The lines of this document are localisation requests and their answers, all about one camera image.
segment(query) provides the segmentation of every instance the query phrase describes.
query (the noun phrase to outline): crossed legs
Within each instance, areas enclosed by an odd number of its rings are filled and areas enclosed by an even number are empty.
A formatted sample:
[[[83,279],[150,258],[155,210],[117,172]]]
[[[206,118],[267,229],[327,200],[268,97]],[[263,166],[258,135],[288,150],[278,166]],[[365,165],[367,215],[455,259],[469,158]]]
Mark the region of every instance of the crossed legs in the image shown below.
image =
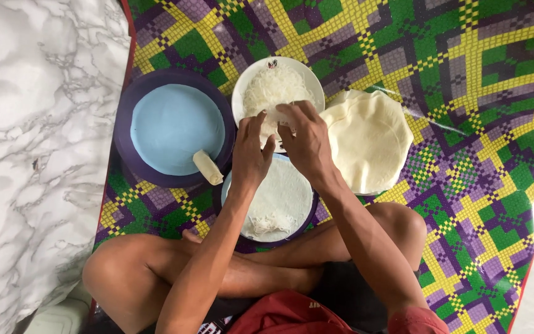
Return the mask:
[[[396,203],[367,207],[415,271],[426,240],[423,219]],[[196,236],[182,240],[133,234],[106,241],[85,265],[87,290],[126,334],[158,319],[171,284],[198,247]],[[318,284],[324,262],[350,260],[334,222],[326,222],[281,247],[235,253],[218,292],[222,298],[261,297],[283,289],[308,294]]]

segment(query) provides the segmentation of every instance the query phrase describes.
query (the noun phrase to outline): green yellow purple mat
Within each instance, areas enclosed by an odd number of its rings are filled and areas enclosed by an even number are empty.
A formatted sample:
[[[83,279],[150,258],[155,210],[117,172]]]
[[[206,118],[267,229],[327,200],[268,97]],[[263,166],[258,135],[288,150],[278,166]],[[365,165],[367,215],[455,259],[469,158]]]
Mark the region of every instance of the green yellow purple mat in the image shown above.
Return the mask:
[[[508,331],[534,254],[534,0],[128,4],[133,80],[174,66],[229,96],[248,65],[278,55],[309,66],[328,101],[353,88],[401,102],[415,136],[407,163],[395,187],[361,200],[425,218],[419,281],[451,332]],[[125,233],[211,228],[209,185],[161,188],[111,160],[96,247]],[[320,203],[308,228],[329,219]]]

